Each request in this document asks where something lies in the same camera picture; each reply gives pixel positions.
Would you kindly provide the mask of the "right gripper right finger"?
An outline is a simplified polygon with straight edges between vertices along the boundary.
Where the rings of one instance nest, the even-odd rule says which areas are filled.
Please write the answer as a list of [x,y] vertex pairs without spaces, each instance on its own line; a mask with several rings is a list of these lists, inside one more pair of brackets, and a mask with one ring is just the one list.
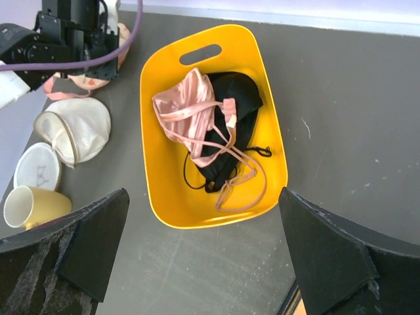
[[418,314],[419,246],[279,197],[295,277],[279,314]]

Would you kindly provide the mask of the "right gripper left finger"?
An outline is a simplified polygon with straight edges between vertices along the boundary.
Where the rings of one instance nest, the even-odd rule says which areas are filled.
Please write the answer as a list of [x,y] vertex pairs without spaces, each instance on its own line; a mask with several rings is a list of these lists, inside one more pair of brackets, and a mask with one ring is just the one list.
[[95,314],[129,209],[121,188],[69,215],[1,239],[2,314]]

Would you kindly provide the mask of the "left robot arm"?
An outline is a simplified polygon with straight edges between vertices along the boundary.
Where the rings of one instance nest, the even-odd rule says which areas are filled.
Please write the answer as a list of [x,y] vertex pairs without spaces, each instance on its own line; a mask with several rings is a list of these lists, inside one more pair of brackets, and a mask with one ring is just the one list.
[[1,106],[40,88],[54,74],[84,75],[109,81],[118,76],[118,59],[95,60],[119,47],[119,1],[43,1],[28,29],[1,25]]

